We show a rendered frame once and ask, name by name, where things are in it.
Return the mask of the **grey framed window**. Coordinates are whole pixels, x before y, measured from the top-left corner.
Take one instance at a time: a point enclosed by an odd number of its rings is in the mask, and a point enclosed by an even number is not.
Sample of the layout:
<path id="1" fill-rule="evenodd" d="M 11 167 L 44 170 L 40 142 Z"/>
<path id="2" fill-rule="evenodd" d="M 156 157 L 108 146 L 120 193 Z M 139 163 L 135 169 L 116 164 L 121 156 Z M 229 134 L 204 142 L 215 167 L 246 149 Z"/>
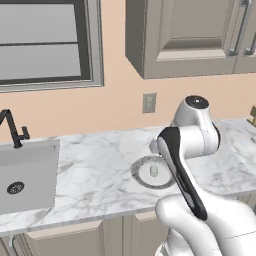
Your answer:
<path id="1" fill-rule="evenodd" d="M 104 84 L 100 0 L 0 0 L 0 93 Z"/>

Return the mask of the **grey wall socket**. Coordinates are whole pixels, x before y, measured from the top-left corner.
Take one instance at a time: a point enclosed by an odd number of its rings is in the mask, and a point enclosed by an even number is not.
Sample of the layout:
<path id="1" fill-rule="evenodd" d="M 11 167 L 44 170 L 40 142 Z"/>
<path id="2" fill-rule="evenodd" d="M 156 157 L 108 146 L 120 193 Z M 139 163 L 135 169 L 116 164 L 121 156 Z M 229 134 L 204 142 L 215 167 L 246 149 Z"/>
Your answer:
<path id="1" fill-rule="evenodd" d="M 143 95 L 142 113 L 154 113 L 156 108 L 156 93 Z"/>

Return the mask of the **yellow wooden object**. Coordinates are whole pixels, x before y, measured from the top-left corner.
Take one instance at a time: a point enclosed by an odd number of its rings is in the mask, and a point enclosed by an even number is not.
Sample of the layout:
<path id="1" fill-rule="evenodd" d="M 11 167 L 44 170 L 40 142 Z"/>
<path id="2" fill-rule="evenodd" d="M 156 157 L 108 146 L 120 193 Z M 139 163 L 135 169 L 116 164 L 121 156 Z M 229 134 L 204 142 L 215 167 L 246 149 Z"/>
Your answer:
<path id="1" fill-rule="evenodd" d="M 252 106 L 252 109 L 250 111 L 250 118 L 247 119 L 247 121 L 253 125 L 254 127 L 256 127 L 256 106 Z"/>

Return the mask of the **beige wall cupboard body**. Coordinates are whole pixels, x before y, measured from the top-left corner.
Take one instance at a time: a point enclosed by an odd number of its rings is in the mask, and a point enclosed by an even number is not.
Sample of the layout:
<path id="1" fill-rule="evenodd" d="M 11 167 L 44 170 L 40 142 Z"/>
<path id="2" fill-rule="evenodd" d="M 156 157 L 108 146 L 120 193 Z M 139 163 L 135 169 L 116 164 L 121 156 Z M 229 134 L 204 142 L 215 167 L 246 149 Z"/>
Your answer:
<path id="1" fill-rule="evenodd" d="M 125 55 L 139 75 L 143 74 L 146 2 L 147 0 L 126 0 Z"/>

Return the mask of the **grey kitchen sink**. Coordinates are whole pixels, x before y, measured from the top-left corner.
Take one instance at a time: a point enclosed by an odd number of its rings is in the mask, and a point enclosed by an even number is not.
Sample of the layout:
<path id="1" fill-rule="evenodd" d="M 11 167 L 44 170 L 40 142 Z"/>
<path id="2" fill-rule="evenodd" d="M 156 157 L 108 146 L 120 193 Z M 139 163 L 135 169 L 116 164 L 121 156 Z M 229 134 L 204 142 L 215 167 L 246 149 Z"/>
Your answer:
<path id="1" fill-rule="evenodd" d="M 0 146 L 0 215 L 55 204 L 60 140 Z"/>

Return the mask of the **black sink tap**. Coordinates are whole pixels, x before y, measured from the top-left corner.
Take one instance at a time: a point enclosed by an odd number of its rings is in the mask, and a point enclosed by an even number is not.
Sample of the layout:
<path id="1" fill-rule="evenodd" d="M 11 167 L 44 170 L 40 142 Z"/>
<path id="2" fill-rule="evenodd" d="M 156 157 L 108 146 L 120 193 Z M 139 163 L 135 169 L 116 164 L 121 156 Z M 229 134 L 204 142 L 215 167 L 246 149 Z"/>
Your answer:
<path id="1" fill-rule="evenodd" d="M 2 124 L 2 122 L 4 120 L 7 120 L 9 130 L 10 130 L 10 133 L 11 133 L 11 137 L 12 137 L 12 140 L 13 140 L 13 143 L 14 143 L 14 148 L 15 149 L 21 148 L 23 146 L 21 141 L 30 139 L 28 129 L 25 126 L 22 126 L 23 134 L 22 135 L 18 134 L 18 131 L 16 129 L 12 113 L 9 109 L 3 109 L 0 112 L 0 125 Z"/>

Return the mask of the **grey round plate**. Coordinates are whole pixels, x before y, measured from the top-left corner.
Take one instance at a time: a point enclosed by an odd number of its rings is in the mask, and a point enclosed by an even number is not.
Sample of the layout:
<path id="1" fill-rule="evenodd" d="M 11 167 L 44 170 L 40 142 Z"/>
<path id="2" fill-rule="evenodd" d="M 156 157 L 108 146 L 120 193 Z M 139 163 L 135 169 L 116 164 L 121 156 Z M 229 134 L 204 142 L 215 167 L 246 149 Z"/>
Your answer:
<path id="1" fill-rule="evenodd" d="M 158 175 L 156 177 L 150 175 L 152 165 L 157 166 Z M 175 183 L 168 165 L 159 155 L 148 155 L 139 158 L 132 164 L 131 174 L 140 185 L 149 189 L 167 189 Z"/>

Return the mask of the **beige base cupboard door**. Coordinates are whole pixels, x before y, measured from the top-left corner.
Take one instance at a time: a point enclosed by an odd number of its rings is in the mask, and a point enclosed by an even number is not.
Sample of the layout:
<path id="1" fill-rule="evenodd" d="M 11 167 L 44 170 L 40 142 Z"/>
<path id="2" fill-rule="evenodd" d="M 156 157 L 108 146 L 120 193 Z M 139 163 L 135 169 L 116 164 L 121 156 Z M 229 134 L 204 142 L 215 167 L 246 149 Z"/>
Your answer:
<path id="1" fill-rule="evenodd" d="M 25 234 L 33 256 L 106 256 L 101 221 Z"/>
<path id="2" fill-rule="evenodd" d="M 135 214 L 132 230 L 132 256 L 155 256 L 158 247 L 167 237 L 168 228 L 154 211 Z"/>

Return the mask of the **beige narrow wall cupboard door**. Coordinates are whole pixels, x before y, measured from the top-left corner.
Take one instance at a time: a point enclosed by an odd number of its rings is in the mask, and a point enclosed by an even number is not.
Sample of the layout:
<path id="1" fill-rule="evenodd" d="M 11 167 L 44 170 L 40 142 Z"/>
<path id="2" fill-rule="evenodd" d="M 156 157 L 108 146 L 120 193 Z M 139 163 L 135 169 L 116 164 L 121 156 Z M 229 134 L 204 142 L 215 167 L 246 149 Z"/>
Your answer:
<path id="1" fill-rule="evenodd" d="M 249 48 L 252 44 L 254 34 L 256 32 L 256 0 L 252 0 L 252 8 L 248 18 L 242 44 L 239 48 L 236 62 L 234 65 L 234 74 L 256 73 L 256 50 L 253 55 L 245 56 L 245 48 Z"/>

